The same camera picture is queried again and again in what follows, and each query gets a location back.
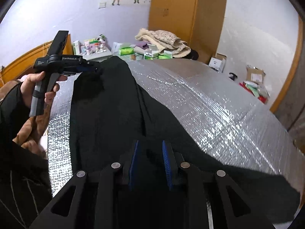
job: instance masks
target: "triangular cutout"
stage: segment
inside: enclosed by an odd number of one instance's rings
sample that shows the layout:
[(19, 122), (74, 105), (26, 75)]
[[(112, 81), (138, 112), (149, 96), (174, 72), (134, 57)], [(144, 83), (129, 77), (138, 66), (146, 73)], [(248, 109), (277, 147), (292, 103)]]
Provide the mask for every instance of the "triangular cutout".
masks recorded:
[(74, 196), (76, 186), (71, 186), (67, 192), (56, 202), (52, 207), (51, 212), (67, 217), (69, 215), (72, 199)]
[(230, 186), (226, 186), (226, 188), (228, 191), (234, 216), (240, 217), (242, 215), (249, 214), (251, 212), (251, 209), (242, 200), (242, 198), (240, 198), (240, 196)]

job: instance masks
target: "silver screw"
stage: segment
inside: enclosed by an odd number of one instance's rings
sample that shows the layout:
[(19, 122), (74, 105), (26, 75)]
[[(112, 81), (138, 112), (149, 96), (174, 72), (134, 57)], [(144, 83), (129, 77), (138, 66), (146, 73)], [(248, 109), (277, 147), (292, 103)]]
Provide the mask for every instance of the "silver screw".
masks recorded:
[(225, 175), (226, 175), (226, 173), (223, 170), (217, 171), (217, 176), (224, 177)]
[(86, 174), (86, 172), (85, 171), (83, 171), (83, 170), (80, 170), (79, 172), (77, 172), (77, 176), (78, 177), (83, 177), (84, 175)]
[(182, 162), (181, 163), (181, 167), (182, 168), (185, 168), (185, 169), (187, 169), (187, 168), (189, 168), (191, 165), (188, 163), (188, 162)]
[(120, 163), (113, 163), (113, 164), (111, 165), (111, 167), (114, 168), (114, 169), (117, 169), (117, 168), (120, 168), (120, 167), (121, 167), (121, 164), (120, 164)]

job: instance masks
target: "finger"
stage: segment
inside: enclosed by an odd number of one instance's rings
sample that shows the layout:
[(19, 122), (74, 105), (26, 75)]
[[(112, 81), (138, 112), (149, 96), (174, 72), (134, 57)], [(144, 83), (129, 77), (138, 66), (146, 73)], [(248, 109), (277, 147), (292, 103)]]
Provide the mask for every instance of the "finger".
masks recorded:
[(45, 98), (45, 103), (46, 104), (52, 104), (52, 102), (53, 102), (53, 99), (47, 99), (47, 98)]
[(68, 77), (65, 76), (65, 75), (61, 75), (58, 79), (58, 81), (62, 82), (62, 81), (67, 81), (68, 80)]
[(59, 89), (60, 89), (60, 85), (57, 83), (57, 84), (55, 84), (55, 86), (54, 86), (54, 88), (53, 88), (53, 91), (54, 92), (57, 92), (57, 91), (59, 91)]
[(48, 92), (45, 94), (46, 99), (53, 99), (56, 96), (55, 92)]
[(42, 81), (42, 79), (45, 77), (45, 72), (37, 73), (37, 74), (28, 74), (25, 81), (29, 81), (31, 83), (37, 83)]

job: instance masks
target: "white wall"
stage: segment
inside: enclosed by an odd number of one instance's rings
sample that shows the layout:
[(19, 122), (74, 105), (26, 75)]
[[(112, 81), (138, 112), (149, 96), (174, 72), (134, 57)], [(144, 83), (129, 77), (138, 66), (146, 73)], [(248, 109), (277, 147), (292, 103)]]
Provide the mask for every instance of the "white wall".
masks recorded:
[(227, 0), (218, 53), (224, 74), (246, 79), (246, 65), (263, 69), (271, 107), (290, 70), (298, 37), (298, 13), (289, 0)]
[(72, 41), (106, 35), (112, 46), (135, 42), (147, 28), (149, 5), (98, 9), (97, 0), (16, 0), (0, 24), (1, 65), (7, 66), (34, 47), (69, 30)]

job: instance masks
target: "device handle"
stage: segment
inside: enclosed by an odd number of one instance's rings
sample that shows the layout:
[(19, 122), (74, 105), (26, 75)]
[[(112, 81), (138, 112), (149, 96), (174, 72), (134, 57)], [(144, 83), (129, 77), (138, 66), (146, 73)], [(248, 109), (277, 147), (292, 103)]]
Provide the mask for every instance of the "device handle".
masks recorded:
[(44, 79), (36, 83), (32, 97), (30, 117), (43, 115), (45, 94), (53, 89), (59, 77), (59, 73), (46, 72)]

